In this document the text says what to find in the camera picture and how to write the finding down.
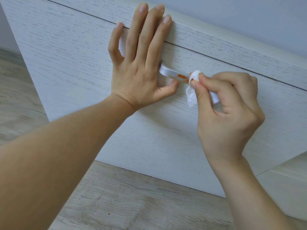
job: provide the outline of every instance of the person's right arm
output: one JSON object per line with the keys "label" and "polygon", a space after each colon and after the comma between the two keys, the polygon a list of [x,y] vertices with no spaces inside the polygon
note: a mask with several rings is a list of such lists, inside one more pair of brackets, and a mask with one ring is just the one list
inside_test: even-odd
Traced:
{"label": "person's right arm", "polygon": [[[263,123],[257,102],[257,79],[247,73],[224,72],[192,81],[198,101],[197,132],[206,158],[219,179],[238,229],[292,230],[253,174],[243,149]],[[216,92],[223,111],[212,108],[209,91]]]}

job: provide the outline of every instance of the dark gap line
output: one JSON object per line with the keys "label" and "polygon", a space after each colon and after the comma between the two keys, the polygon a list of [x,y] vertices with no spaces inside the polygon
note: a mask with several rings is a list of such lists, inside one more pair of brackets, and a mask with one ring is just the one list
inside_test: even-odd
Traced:
{"label": "dark gap line", "polygon": [[[72,9],[72,10],[75,10],[75,11],[77,11],[77,12],[80,12],[80,13],[83,13],[83,14],[89,15],[89,16],[91,16],[91,17],[94,17],[94,18],[97,18],[97,19],[103,20],[103,21],[105,21],[105,22],[112,23],[112,24],[115,24],[115,25],[116,25],[116,23],[114,23],[114,22],[111,22],[111,21],[109,21],[109,20],[106,20],[106,19],[103,19],[103,18],[97,17],[97,16],[95,16],[95,15],[92,15],[92,14],[89,14],[89,13],[86,13],[86,12],[83,12],[83,11],[81,11],[81,10],[77,10],[77,9],[72,8],[72,7],[69,7],[69,6],[67,6],[67,5],[63,5],[63,4],[60,4],[60,3],[57,3],[57,2],[55,2],[55,1],[51,1],[51,0],[45,0],[45,1],[48,1],[48,2],[54,3],[54,4],[57,4],[57,5],[60,5],[60,6],[63,6],[63,7],[66,7],[66,8]],[[206,55],[206,54],[202,54],[202,53],[197,52],[197,51],[194,51],[194,50],[192,50],[192,49],[185,48],[185,47],[183,47],[183,46],[179,46],[179,45],[173,44],[173,43],[171,43],[171,42],[167,42],[167,43],[169,43],[169,44],[171,44],[171,45],[174,45],[174,46],[177,46],[177,47],[181,47],[181,48],[186,49],[186,50],[189,50],[189,51],[192,51],[192,52],[194,52],[194,53],[197,53],[197,54],[200,54],[200,55],[203,55],[203,56],[209,57],[209,58],[211,58],[211,59],[214,59],[214,60],[217,60],[217,61],[223,62],[223,63],[225,63],[225,64],[229,64],[229,65],[234,66],[234,67],[237,67],[237,68],[239,68],[239,69],[243,69],[243,70],[246,70],[246,71],[248,71],[248,72],[255,73],[255,74],[257,74],[257,75],[260,75],[260,76],[266,77],[266,78],[271,79],[271,80],[273,80],[273,81],[278,81],[278,82],[283,83],[283,84],[285,84],[285,85],[289,85],[289,86],[292,86],[292,87],[294,87],[294,88],[298,88],[298,89],[300,89],[300,90],[307,91],[306,89],[303,89],[303,88],[297,87],[297,86],[295,86],[295,85],[291,85],[291,84],[286,83],[286,82],[283,82],[283,81],[279,81],[279,80],[274,79],[274,78],[272,78],[272,77],[268,77],[268,76],[266,76],[266,75],[263,75],[263,74],[260,74],[260,73],[254,72],[254,71],[249,70],[249,69],[242,68],[242,67],[237,66],[237,65],[233,65],[233,64],[231,64],[231,63],[228,63],[228,62],[222,61],[222,60],[217,59],[217,58],[214,58],[214,57],[212,57],[212,56],[208,56],[208,55]]]}

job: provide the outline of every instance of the drawer handle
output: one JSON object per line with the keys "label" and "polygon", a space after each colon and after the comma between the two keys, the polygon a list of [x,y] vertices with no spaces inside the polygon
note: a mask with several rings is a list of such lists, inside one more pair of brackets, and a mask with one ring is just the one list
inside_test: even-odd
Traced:
{"label": "drawer handle", "polygon": [[189,75],[180,73],[166,66],[165,61],[162,61],[159,72],[169,78],[181,81],[183,83],[189,84]]}

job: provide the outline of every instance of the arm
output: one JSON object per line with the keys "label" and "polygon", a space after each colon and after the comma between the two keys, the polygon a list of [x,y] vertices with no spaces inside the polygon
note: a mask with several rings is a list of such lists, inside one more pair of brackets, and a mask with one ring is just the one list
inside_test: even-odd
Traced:
{"label": "arm", "polygon": [[[224,189],[235,225],[248,230],[293,230],[242,155],[264,121],[257,102],[257,79],[247,73],[225,72],[212,78],[202,74],[199,80],[192,84],[198,100],[198,136]],[[222,112],[213,110],[208,90],[218,94]]]}
{"label": "arm", "polygon": [[157,87],[160,52],[172,22],[167,15],[155,32],[163,14],[163,5],[149,12],[147,4],[139,5],[125,58],[118,49],[123,25],[114,28],[108,48],[113,62],[110,96],[0,148],[0,229],[48,229],[125,119],[176,92],[177,81]]}

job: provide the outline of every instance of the white tissue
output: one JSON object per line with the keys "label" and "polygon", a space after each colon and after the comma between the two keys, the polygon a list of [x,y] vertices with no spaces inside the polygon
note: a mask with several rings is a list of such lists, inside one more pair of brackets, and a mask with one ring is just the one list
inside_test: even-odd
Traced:
{"label": "white tissue", "polygon": [[[195,105],[197,105],[197,98],[196,98],[196,93],[195,90],[190,86],[191,80],[196,80],[199,81],[198,79],[198,75],[202,73],[202,71],[200,70],[196,70],[194,71],[191,75],[190,75],[190,79],[189,79],[189,87],[187,88],[186,92],[187,92],[187,98],[188,98],[188,104],[189,107],[193,107]],[[212,103],[216,104],[220,101],[219,97],[217,96],[216,93],[213,93],[210,91],[210,95],[212,98]]]}

